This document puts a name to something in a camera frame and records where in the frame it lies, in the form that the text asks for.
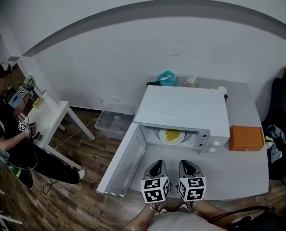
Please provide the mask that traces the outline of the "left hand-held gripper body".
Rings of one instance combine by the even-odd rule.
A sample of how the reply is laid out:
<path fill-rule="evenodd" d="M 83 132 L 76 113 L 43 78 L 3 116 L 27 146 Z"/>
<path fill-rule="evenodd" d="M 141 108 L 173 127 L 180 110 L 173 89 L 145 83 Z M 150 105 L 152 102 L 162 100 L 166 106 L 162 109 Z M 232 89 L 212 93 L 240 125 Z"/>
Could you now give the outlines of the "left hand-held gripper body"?
<path fill-rule="evenodd" d="M 141 180 L 141 192 L 146 204 L 165 202 L 170 192 L 168 176 Z"/>

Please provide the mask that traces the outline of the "white plate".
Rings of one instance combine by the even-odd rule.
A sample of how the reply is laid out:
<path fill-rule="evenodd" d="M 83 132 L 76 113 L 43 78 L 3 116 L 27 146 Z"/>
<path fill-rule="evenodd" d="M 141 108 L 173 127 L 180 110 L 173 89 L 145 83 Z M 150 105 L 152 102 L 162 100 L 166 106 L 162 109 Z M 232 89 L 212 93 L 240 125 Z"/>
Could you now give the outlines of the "white plate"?
<path fill-rule="evenodd" d="M 166 139 L 166 135 L 165 135 L 165 131 L 166 131 L 166 130 L 167 130 L 167 129 L 162 128 L 162 129 L 160 129 L 160 131 L 159 131 L 159 138 L 160 138 L 160 140 L 161 140 L 164 144 L 166 144 L 166 145 L 178 145 L 178 144 L 180 144 L 180 143 L 184 140 L 184 138 L 185 138 L 185 132 L 179 130 L 179 131 L 180 131 L 180 137 L 179 137 L 177 140 L 175 140 L 175 141 L 168 141 L 168 140 Z"/>

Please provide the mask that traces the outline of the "yellow food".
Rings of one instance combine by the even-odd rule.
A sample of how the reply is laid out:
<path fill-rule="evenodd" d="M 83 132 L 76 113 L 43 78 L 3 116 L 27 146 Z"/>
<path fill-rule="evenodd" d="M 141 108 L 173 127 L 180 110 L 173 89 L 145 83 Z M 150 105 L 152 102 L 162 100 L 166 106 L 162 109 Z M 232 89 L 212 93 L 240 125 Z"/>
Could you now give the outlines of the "yellow food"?
<path fill-rule="evenodd" d="M 175 141 L 180 137 L 180 131 L 174 129 L 167 129 L 165 131 L 165 135 L 168 141 Z"/>

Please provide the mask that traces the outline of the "white microwave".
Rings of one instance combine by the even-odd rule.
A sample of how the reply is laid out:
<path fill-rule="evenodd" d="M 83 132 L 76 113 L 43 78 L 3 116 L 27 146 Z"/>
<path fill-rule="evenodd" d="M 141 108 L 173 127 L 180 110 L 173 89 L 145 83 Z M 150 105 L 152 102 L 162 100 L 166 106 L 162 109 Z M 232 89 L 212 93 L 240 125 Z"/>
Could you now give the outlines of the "white microwave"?
<path fill-rule="evenodd" d="M 230 137 L 224 95 L 219 90 L 149 86 L 138 111 L 109 164 L 97 191 L 124 196 L 149 145 L 168 146 L 159 138 L 160 129 L 185 132 L 176 147 L 214 153 Z"/>

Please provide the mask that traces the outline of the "black shoulder bag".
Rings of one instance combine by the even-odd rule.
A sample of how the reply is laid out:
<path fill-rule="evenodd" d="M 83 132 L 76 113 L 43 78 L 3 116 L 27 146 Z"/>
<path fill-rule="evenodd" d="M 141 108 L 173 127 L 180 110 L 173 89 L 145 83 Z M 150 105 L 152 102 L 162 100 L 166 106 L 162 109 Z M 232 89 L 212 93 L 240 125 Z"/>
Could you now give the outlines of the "black shoulder bag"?
<path fill-rule="evenodd" d="M 230 214 L 254 210 L 262 210 L 263 212 L 254 218 L 247 216 L 237 222 L 229 224 L 226 227 L 227 231 L 286 231 L 281 217 L 274 212 L 274 207 L 253 206 L 230 212 Z"/>

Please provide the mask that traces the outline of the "person's left forearm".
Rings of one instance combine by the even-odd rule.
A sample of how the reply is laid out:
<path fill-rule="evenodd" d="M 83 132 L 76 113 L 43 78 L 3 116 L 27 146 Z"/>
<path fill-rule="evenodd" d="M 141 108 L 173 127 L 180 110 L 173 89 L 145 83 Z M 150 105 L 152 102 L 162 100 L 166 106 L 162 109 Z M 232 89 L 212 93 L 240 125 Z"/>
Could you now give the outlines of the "person's left forearm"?
<path fill-rule="evenodd" d="M 157 213 L 159 203 L 146 205 L 140 213 L 123 227 L 123 231 L 146 231 Z"/>

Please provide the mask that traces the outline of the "person's right forearm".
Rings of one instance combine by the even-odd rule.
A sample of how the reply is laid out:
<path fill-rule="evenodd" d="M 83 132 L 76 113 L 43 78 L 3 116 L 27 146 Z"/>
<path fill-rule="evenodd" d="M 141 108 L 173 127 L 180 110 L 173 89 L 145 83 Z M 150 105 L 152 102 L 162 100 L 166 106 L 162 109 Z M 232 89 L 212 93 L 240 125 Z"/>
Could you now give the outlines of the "person's right forearm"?
<path fill-rule="evenodd" d="M 212 218 L 218 215 L 227 213 L 227 211 L 220 209 L 204 200 L 193 202 L 193 209 L 208 222 L 210 222 Z M 230 215 L 212 223 L 218 227 L 225 229 L 226 226 L 234 222 L 235 219 L 236 217 L 234 215 Z"/>

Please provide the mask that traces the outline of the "orange box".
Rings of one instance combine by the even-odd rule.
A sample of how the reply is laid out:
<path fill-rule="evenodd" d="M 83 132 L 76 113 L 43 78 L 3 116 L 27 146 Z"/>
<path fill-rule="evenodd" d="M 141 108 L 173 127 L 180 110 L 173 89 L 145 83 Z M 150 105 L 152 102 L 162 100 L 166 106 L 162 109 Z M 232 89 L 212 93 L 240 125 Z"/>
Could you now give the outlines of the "orange box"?
<path fill-rule="evenodd" d="M 229 150 L 237 152 L 259 151 L 265 145 L 261 127 L 231 126 Z"/>

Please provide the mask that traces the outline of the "paper cup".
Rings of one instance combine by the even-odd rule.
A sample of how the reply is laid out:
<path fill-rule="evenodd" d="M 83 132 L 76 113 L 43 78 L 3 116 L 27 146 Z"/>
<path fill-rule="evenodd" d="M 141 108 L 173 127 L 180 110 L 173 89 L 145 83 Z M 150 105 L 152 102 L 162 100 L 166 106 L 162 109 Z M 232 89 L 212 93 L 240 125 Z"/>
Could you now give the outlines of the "paper cup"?
<path fill-rule="evenodd" d="M 197 88 L 198 82 L 197 79 L 193 80 L 192 77 L 187 78 L 187 80 L 183 84 L 184 87 L 189 87 L 189 88 Z"/>

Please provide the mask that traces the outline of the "teal plastic bag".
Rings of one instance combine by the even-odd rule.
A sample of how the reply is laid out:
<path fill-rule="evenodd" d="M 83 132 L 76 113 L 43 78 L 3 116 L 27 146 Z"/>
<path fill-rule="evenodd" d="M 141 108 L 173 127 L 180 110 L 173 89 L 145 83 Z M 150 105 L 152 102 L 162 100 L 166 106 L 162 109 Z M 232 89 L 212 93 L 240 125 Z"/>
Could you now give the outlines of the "teal plastic bag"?
<path fill-rule="evenodd" d="M 171 71 L 167 70 L 160 74 L 157 78 L 161 86 L 177 86 L 178 77 Z"/>

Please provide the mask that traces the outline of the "small white table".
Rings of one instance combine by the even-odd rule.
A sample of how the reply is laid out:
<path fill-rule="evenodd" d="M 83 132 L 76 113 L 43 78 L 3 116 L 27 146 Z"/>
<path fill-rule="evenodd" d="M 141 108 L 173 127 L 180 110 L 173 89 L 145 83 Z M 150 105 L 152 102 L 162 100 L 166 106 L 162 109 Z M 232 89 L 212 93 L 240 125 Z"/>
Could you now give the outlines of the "small white table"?
<path fill-rule="evenodd" d="M 79 126 L 79 129 L 83 131 L 92 141 L 95 140 L 95 136 L 82 123 L 79 117 L 70 108 L 69 102 L 66 101 L 61 101 L 59 104 L 56 104 L 55 102 L 50 103 L 49 101 L 45 101 L 40 108 L 32 108 L 24 121 L 29 123 L 36 123 L 37 132 L 39 132 L 42 136 L 41 140 L 35 140 L 35 144 L 39 148 L 55 156 L 71 167 L 82 170 L 83 167 L 81 165 L 70 160 L 49 145 L 51 138 L 59 128 L 65 115 L 69 115 Z"/>

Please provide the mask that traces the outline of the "white vase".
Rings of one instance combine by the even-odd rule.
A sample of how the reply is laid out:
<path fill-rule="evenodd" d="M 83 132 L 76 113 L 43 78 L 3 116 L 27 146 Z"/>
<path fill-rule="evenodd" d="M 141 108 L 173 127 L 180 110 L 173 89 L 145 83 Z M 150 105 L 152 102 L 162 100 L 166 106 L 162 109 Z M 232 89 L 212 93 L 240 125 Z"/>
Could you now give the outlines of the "white vase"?
<path fill-rule="evenodd" d="M 49 106 L 51 110 L 56 110 L 59 108 L 59 104 L 50 97 L 50 95 L 45 91 L 42 94 L 42 98 L 44 99 L 44 102 Z"/>

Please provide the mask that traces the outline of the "yellow packet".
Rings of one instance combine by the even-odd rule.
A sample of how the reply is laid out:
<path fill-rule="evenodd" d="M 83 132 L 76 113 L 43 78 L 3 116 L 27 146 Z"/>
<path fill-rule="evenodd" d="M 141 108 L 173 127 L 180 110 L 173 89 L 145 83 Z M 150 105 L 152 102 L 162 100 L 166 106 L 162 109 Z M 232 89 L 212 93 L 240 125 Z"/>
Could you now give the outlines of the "yellow packet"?
<path fill-rule="evenodd" d="M 43 98 L 37 98 L 32 106 L 33 108 L 39 109 L 43 105 L 44 102 L 45 100 Z"/>

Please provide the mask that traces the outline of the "white flower plant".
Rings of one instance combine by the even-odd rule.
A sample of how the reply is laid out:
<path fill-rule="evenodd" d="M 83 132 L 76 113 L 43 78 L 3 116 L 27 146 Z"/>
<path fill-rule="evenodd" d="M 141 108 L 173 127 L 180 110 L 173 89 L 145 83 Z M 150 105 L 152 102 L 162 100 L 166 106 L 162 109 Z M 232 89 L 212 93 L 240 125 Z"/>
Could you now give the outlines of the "white flower plant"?
<path fill-rule="evenodd" d="M 41 91 L 40 88 L 36 85 L 35 78 L 32 73 L 28 73 L 25 80 L 24 80 L 24 88 L 27 91 L 32 91 L 36 89 L 41 95 L 45 93 L 45 91 Z"/>

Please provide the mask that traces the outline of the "wall outlet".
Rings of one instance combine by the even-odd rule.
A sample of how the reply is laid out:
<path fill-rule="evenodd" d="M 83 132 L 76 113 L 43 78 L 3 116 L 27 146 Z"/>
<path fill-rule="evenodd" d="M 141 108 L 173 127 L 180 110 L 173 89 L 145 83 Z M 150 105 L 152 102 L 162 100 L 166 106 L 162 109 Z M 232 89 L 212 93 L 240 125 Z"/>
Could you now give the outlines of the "wall outlet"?
<path fill-rule="evenodd" d="M 107 98 L 104 98 L 103 96 L 97 96 L 98 100 L 101 102 L 101 103 L 120 103 L 120 98 L 117 97 L 117 96 L 113 96 L 109 99 Z"/>

